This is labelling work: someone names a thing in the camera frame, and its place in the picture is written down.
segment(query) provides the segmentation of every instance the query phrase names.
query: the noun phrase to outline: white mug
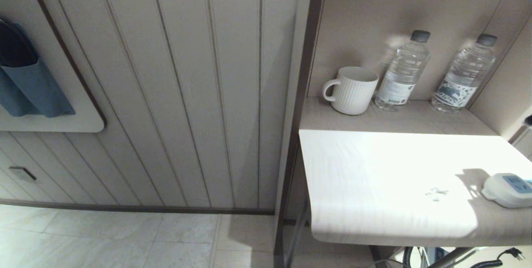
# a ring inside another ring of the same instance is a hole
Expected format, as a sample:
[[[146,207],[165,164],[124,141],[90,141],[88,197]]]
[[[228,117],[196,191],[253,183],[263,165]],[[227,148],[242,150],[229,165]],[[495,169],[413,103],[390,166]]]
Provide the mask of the white mug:
[[[336,111],[359,115],[364,113],[375,92],[379,75],[369,69],[357,66],[346,66],[338,71],[336,79],[330,80],[323,86],[323,97],[331,102]],[[335,86],[332,96],[325,92],[331,86]]]

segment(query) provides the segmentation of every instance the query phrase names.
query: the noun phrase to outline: baseboard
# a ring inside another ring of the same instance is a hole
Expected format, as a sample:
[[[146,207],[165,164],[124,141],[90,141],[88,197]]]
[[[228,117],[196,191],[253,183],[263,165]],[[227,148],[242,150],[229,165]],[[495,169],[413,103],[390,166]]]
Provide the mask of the baseboard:
[[[285,226],[295,226],[296,222],[296,219],[283,219],[283,225]],[[310,226],[310,222],[306,221],[305,226]]]
[[[196,214],[247,214],[274,215],[271,209],[217,209],[159,206],[105,206],[105,205],[71,205],[51,202],[25,202],[21,200],[0,199],[0,204],[68,210],[117,211],[117,212],[152,212],[152,213],[196,213]]]

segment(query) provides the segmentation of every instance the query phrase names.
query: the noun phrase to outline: gray bottle cap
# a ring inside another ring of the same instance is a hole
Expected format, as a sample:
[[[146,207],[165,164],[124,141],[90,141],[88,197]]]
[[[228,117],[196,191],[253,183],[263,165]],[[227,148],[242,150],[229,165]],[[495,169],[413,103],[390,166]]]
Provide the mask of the gray bottle cap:
[[[497,37],[495,35],[490,35],[486,33],[479,35],[477,38],[477,44],[485,45],[486,47],[493,47],[496,41]]]
[[[431,36],[431,33],[424,30],[414,30],[412,32],[412,36],[410,37],[411,41],[418,42],[418,43],[426,43]]]

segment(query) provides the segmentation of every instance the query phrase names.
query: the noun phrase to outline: light switch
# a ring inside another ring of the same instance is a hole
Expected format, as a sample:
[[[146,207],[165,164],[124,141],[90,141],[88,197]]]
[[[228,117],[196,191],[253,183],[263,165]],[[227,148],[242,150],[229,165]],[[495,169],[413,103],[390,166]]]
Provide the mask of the light switch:
[[[19,179],[23,179],[24,181],[35,183],[35,181],[37,180],[37,178],[24,167],[12,166],[9,168],[9,170],[14,173]]]

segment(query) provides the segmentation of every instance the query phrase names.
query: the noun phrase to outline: wall pocket organizer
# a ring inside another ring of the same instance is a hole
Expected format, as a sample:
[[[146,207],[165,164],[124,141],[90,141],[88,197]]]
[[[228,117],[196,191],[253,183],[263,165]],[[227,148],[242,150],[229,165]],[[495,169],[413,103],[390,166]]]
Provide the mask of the wall pocket organizer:
[[[0,11],[0,131],[101,131],[104,118],[38,1],[0,0]]]

